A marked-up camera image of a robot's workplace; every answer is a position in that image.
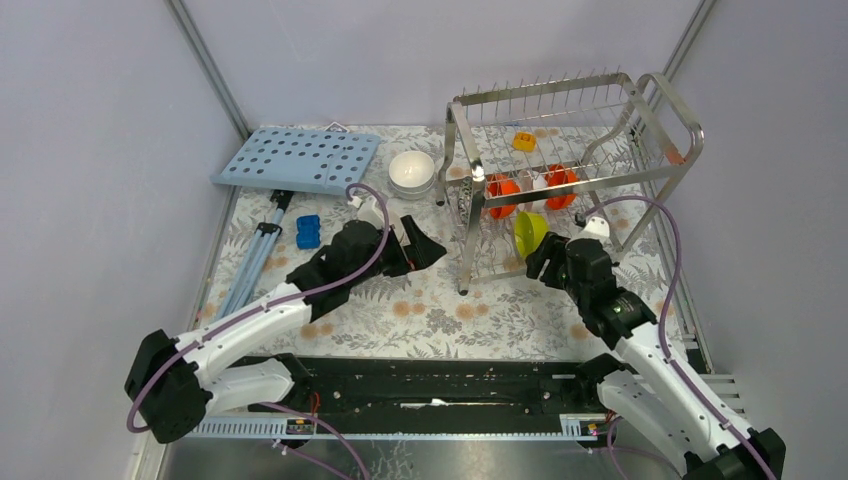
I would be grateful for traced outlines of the lime green bowl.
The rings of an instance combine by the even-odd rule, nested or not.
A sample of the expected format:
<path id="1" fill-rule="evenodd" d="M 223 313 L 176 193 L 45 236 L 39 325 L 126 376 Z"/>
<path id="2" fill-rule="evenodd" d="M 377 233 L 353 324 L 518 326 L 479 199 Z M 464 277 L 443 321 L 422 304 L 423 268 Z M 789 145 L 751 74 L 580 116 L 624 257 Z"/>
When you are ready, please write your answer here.
<path id="1" fill-rule="evenodd" d="M 513 230 L 518 255 L 526 258 L 533 253 L 548 232 L 549 225 L 543 215 L 533 212 L 519 212 Z"/>

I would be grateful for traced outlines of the white bowl front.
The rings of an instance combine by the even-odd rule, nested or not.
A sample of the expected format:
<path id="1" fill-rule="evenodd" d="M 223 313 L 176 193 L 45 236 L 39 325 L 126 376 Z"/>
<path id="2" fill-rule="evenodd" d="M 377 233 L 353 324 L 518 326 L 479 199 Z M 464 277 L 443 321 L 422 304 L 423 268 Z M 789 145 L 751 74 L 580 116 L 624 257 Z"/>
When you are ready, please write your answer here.
<path id="1" fill-rule="evenodd" d="M 417 186 L 404 187 L 395 182 L 392 178 L 389 179 L 388 185 L 396 197 L 412 201 L 426 197 L 433 189 L 435 182 L 436 176 L 432 175 L 427 181 Z"/>

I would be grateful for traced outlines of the stainless steel dish rack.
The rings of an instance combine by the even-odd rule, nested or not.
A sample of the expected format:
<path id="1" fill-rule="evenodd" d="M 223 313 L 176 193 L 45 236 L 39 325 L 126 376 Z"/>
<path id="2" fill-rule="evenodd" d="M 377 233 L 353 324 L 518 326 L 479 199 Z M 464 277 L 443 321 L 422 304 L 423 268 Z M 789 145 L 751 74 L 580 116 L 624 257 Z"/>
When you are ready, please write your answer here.
<path id="1" fill-rule="evenodd" d="M 518 131 L 536 136 L 533 152 L 512 148 Z M 573 235 L 575 217 L 587 210 L 610 217 L 610 198 L 644 192 L 667 200 L 704 143 L 695 112 L 660 73 L 581 73 L 455 96 L 446 107 L 436 191 L 438 204 L 457 223 L 458 291 L 519 272 L 513 230 L 521 203 L 544 198 L 539 214 L 553 230 Z M 505 174 L 518 184 L 526 169 L 542 173 L 547 187 L 488 198 L 490 175 Z M 465 176 L 473 186 L 463 225 L 456 204 Z M 488 213 L 505 204 L 516 205 L 510 216 L 496 220 Z"/>

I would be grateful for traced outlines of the beige bowl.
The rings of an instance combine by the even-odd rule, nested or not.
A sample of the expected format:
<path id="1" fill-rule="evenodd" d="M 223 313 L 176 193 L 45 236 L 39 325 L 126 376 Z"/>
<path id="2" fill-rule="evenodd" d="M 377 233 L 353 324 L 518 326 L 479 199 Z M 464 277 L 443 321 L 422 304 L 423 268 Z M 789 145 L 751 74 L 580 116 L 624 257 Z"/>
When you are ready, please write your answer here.
<path id="1" fill-rule="evenodd" d="M 389 225 L 393 230 L 395 237 L 399 242 L 403 242 L 406 239 L 406 230 L 401 221 L 400 216 L 393 210 L 390 210 L 388 213 Z"/>

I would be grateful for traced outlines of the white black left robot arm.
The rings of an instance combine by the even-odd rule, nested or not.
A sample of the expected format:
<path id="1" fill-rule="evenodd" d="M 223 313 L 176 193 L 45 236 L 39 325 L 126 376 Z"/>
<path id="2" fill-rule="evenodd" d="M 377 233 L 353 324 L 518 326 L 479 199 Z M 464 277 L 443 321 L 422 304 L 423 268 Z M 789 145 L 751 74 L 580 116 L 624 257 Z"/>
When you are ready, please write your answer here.
<path id="1" fill-rule="evenodd" d="M 406 215 L 404 233 L 351 220 L 285 280 L 249 305 L 176 337 L 163 330 L 140 343 L 124 390 L 132 401 L 127 427 L 160 444 L 183 438 L 209 414 L 263 402 L 296 411 L 310 385 L 280 360 L 236 363 L 263 342 L 298 329 L 345 304 L 351 290 L 376 276 L 427 269 L 447 250 Z"/>

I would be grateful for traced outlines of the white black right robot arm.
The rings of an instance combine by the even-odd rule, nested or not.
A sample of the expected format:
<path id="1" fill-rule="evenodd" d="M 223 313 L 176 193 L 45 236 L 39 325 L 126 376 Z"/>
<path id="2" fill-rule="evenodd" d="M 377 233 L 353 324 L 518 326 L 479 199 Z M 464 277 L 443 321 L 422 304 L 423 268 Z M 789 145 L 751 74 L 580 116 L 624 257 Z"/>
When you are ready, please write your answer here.
<path id="1" fill-rule="evenodd" d="M 779 479 L 786 445 L 757 430 L 672 350 L 653 311 L 618 286 L 600 241 L 547 233 L 527 275 L 565 291 L 586 328 L 610 349 L 573 386 L 583 410 L 606 407 L 648 439 L 684 479 Z"/>

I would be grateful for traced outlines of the white pink bowl in rack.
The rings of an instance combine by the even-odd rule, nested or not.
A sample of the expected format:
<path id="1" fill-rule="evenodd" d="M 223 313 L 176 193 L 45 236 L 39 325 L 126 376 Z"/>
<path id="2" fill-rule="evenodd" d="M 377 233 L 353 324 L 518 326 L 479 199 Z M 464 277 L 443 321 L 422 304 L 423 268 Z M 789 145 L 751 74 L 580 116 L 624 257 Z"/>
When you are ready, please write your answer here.
<path id="1" fill-rule="evenodd" d="M 518 176 L 518 184 L 522 193 L 534 192 L 547 187 L 547 182 L 544 179 L 542 173 L 526 169 L 523 170 Z M 521 203 L 518 208 L 522 212 L 542 212 L 545 208 L 546 200 L 544 198 L 540 200 L 528 201 Z"/>

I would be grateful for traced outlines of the leopard pattern bowl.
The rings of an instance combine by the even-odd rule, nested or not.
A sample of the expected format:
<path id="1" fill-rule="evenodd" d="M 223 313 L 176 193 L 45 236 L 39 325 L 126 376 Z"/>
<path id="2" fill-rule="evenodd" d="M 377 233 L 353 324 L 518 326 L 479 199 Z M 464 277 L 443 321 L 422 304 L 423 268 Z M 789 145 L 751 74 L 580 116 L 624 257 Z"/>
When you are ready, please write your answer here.
<path id="1" fill-rule="evenodd" d="M 472 197 L 472 186 L 472 178 L 470 176 L 465 176 L 461 179 L 457 188 L 456 207 L 459 216 L 459 221 L 463 225 L 466 225 L 468 223 L 468 211 L 470 208 Z"/>

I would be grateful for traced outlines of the orange bowl lower front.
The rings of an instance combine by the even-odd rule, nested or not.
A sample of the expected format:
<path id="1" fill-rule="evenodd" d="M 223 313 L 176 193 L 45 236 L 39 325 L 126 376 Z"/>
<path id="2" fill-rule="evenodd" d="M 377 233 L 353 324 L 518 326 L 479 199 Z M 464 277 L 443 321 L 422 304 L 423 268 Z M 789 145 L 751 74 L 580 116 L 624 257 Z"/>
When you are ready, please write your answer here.
<path id="1" fill-rule="evenodd" d="M 496 199 L 507 195 L 520 193 L 520 187 L 509 176 L 495 173 L 488 177 L 486 192 L 489 199 Z M 488 209 L 493 219 L 499 220 L 510 216 L 516 210 L 515 204 L 505 204 Z"/>

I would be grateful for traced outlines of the floral table mat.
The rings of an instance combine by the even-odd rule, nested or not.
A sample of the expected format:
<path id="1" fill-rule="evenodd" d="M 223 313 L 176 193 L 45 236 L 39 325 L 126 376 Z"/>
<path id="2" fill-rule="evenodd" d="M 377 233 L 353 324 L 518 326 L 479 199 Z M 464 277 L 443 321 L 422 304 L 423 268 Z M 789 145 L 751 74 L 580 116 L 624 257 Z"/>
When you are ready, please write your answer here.
<path id="1" fill-rule="evenodd" d="M 514 252 L 512 223 L 488 218 L 478 240 L 475 275 L 510 274 L 457 290 L 461 267 L 458 223 L 448 216 L 447 203 L 439 207 L 428 193 L 425 199 L 394 197 L 388 186 L 390 161 L 405 151 L 443 157 L 444 127 L 347 126 L 353 136 L 380 137 L 374 159 L 363 181 L 392 198 L 389 207 L 412 215 L 419 227 L 447 249 L 447 255 L 423 272 L 400 277 L 378 276 L 355 287 L 349 301 L 316 322 L 288 330 L 263 341 L 255 354 L 374 358 L 452 358 L 576 361 L 608 352 L 605 344 L 583 325 L 576 307 L 555 292 L 525 276 L 522 258 Z M 229 287 L 244 259 L 255 227 L 272 220 L 269 190 L 242 188 L 227 224 L 209 292 L 195 326 L 206 326 L 219 316 Z M 344 195 L 296 193 L 282 219 L 282 234 L 271 249 L 251 299 L 265 295 L 316 250 L 300 250 L 295 243 L 295 221 L 317 214 L 321 238 L 327 241 L 354 218 Z M 660 318 L 674 271 L 673 239 L 659 240 L 649 227 L 615 268 L 619 285 L 637 293 Z"/>

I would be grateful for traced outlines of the small yellow cup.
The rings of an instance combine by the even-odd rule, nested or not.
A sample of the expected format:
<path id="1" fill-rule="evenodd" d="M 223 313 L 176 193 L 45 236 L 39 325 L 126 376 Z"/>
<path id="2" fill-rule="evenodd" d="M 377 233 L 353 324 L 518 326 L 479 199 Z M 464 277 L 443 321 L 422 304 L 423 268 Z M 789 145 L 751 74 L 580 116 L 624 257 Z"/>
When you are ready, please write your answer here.
<path id="1" fill-rule="evenodd" d="M 521 152 L 533 152 L 536 148 L 536 136 L 529 132 L 518 131 L 514 134 L 512 148 Z"/>

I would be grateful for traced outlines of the blue toy block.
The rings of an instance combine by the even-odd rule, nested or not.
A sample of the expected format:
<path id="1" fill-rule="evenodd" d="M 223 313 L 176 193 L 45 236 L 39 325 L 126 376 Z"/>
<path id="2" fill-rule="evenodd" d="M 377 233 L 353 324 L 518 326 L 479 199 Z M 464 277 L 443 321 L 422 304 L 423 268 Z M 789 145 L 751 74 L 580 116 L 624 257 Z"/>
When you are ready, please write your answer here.
<path id="1" fill-rule="evenodd" d="M 321 245 L 321 220 L 316 214 L 296 219 L 296 245 L 300 250 L 316 249 Z"/>

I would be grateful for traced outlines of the blue perforated tray stand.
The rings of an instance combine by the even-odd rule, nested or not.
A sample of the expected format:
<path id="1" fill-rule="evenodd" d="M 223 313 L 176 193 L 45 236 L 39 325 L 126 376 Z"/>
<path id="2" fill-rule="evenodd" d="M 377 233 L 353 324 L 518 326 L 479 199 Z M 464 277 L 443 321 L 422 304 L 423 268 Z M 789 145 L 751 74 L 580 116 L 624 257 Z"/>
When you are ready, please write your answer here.
<path id="1" fill-rule="evenodd" d="M 220 318 L 251 298 L 261 270 L 277 239 L 295 193 L 343 196 L 362 179 L 381 139 L 367 133 L 261 127 L 255 130 L 218 174 L 217 185 L 272 191 L 272 220 L 254 230 L 247 253 L 218 310 Z"/>

